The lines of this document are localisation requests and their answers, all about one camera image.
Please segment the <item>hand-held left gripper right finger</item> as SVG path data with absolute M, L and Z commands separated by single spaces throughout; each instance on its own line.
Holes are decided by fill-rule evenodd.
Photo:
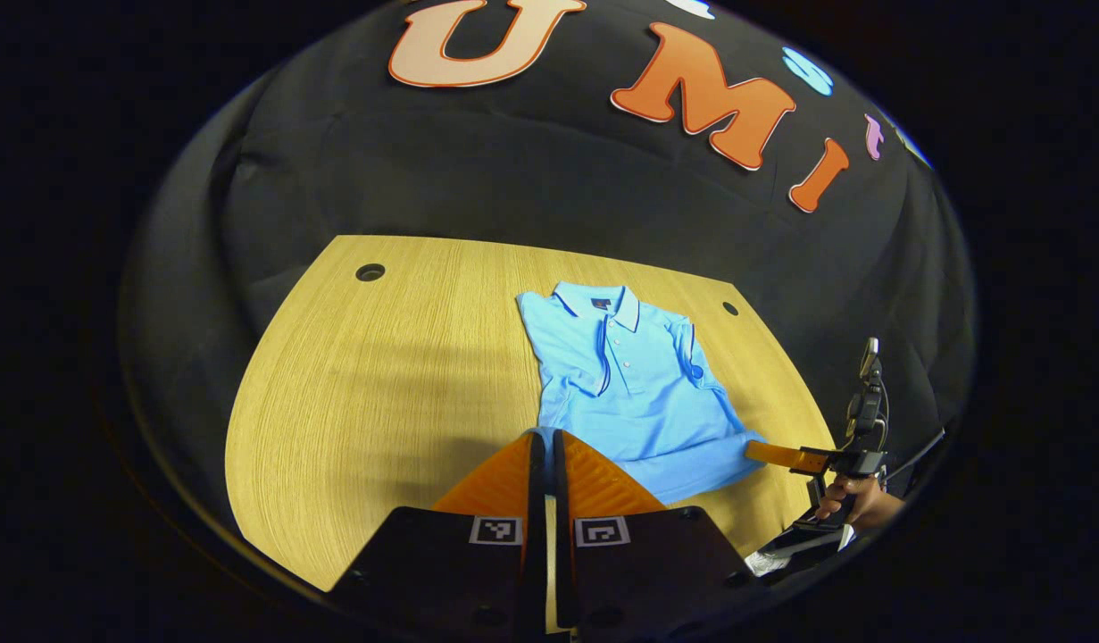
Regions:
M 579 639 L 708 639 L 757 579 L 701 507 L 664 508 L 606 456 L 554 434 L 554 598 Z

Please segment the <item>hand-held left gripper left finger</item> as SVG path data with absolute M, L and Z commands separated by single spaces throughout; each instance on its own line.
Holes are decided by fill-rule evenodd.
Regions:
M 379 639 L 544 638 L 544 483 L 528 432 L 430 509 L 391 510 L 329 603 Z

